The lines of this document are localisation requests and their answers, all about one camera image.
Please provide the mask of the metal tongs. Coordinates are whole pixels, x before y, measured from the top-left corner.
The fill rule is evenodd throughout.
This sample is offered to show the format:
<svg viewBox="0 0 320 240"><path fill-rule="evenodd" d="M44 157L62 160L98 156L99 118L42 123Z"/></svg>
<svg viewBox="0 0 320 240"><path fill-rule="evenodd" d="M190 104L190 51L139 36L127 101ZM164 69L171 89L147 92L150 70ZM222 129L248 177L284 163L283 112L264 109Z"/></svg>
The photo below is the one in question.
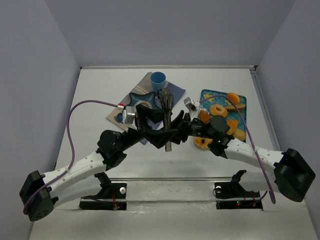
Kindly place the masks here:
<svg viewBox="0 0 320 240"><path fill-rule="evenodd" d="M158 99L161 109L164 113L164 128L169 130L171 128L171 114L174 106L174 96L167 88L162 88L158 91Z"/></svg>

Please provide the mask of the small brown bread piece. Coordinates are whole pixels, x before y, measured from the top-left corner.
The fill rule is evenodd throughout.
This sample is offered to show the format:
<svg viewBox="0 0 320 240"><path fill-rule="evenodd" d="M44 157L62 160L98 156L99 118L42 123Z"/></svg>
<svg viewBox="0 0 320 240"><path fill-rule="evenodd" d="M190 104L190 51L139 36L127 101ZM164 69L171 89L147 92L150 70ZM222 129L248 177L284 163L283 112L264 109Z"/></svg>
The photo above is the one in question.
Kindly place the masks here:
<svg viewBox="0 0 320 240"><path fill-rule="evenodd" d="M229 126L229 130L227 131L228 135L233 135L238 128L239 121L236 119L228 120L227 125Z"/></svg>

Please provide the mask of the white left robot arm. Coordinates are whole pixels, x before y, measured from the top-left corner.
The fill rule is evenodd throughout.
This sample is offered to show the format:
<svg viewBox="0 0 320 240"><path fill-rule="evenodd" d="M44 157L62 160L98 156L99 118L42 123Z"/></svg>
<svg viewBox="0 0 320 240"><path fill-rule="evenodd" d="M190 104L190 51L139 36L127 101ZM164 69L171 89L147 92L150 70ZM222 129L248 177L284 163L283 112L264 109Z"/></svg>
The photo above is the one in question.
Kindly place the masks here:
<svg viewBox="0 0 320 240"><path fill-rule="evenodd" d="M40 173L35 170L28 174L19 196L23 203L23 214L31 222L39 221L50 214L55 207L72 201L63 197L68 188L90 176L98 178L101 193L108 194L112 187L106 171L117 167L125 158L125 150L142 139L147 139L157 149L178 134L171 121L170 110L150 109L142 104L137 107L119 104L124 124L135 125L123 132L105 130L97 142L97 150L81 160L75 160L75 148L71 148L71 162L60 169Z"/></svg>

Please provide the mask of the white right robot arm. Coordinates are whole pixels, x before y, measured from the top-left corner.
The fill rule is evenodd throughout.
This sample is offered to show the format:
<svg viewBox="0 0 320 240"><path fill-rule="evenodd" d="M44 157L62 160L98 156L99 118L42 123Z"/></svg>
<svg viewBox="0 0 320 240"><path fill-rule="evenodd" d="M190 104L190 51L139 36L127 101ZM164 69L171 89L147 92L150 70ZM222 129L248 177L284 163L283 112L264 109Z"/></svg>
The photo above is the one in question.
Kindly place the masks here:
<svg viewBox="0 0 320 240"><path fill-rule="evenodd" d="M170 127L178 131L177 141L185 142L189 136L210 139L207 146L215 156L260 168L260 172L239 170L233 175L233 184L247 192L278 192L301 202L316 177L297 150L276 151L245 143L227 133L230 128L222 116L213 116L204 123L181 111Z"/></svg>

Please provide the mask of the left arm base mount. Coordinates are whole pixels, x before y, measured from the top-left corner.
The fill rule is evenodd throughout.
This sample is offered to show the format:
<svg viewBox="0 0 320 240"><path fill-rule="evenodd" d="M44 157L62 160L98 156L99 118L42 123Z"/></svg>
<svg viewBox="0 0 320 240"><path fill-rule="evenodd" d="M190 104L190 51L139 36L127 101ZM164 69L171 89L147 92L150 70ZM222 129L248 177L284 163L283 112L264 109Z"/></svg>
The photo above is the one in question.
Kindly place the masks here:
<svg viewBox="0 0 320 240"><path fill-rule="evenodd" d="M81 210L89 211L125 211L127 209L127 183L112 182L105 172L94 177L100 182L100 191L95 195L82 197Z"/></svg>

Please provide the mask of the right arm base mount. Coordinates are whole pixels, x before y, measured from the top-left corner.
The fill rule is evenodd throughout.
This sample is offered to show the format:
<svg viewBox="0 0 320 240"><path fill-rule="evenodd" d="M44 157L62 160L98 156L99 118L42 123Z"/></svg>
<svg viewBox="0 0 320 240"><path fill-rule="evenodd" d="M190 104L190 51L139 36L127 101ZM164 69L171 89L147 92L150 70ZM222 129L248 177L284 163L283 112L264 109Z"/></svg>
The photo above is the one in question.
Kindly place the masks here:
<svg viewBox="0 0 320 240"><path fill-rule="evenodd" d="M212 191L217 210L263 210L261 195L257 191L246 191L241 185L241 177L246 170L234 174L230 181L215 182Z"/></svg>

